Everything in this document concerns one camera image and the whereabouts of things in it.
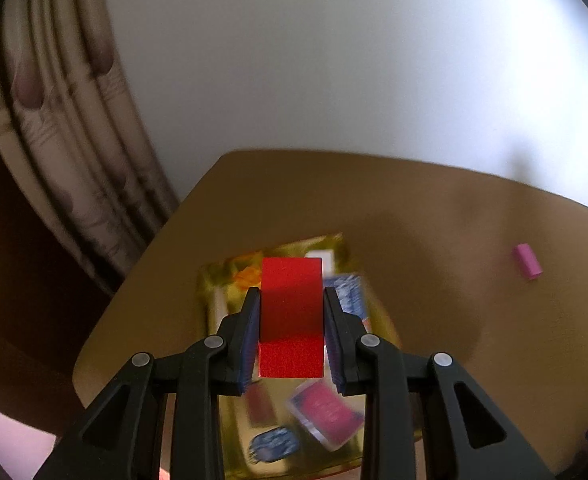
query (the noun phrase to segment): patterned curtain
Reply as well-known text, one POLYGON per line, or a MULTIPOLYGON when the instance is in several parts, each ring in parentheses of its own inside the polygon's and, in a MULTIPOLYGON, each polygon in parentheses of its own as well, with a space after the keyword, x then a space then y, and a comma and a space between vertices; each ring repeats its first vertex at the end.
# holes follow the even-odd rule
POLYGON ((105 0, 6 0, 0 154, 78 264, 116 290, 177 207, 123 77, 105 0))

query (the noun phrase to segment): white wall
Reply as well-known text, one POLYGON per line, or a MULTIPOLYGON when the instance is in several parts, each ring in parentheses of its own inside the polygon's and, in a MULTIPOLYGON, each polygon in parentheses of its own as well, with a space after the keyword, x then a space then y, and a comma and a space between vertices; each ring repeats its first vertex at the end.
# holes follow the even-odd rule
POLYGON ((13 480, 31 480, 56 437, 0 413, 0 465, 13 480))
POLYGON ((181 196, 234 148, 319 148, 462 166, 588 205, 580 0, 107 4, 181 196))

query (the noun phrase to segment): pink block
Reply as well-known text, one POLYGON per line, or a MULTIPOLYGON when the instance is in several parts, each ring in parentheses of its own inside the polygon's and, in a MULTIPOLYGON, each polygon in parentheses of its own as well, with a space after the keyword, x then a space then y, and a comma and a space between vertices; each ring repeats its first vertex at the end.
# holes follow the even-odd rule
POLYGON ((543 273, 530 244, 518 244, 514 247, 514 256, 519 261, 520 270, 527 279, 536 280, 543 273))

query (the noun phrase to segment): blue sticker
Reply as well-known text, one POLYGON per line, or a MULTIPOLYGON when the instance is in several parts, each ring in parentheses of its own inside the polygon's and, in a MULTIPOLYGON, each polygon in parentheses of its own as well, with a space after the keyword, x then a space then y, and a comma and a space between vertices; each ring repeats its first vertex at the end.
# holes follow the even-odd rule
POLYGON ((367 319, 365 301, 360 288, 360 276, 358 274, 342 274, 323 278, 323 287, 333 286, 341 302, 343 312, 355 314, 360 319, 367 319))
POLYGON ((256 435, 250 442, 252 462, 276 462, 298 451, 298 439, 287 428, 280 426, 256 435))

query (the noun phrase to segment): red block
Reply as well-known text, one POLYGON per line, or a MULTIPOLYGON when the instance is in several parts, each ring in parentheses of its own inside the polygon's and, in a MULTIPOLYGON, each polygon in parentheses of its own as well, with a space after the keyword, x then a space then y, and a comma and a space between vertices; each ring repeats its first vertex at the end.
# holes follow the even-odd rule
POLYGON ((322 377, 323 345, 321 259, 264 258, 261 377, 322 377))

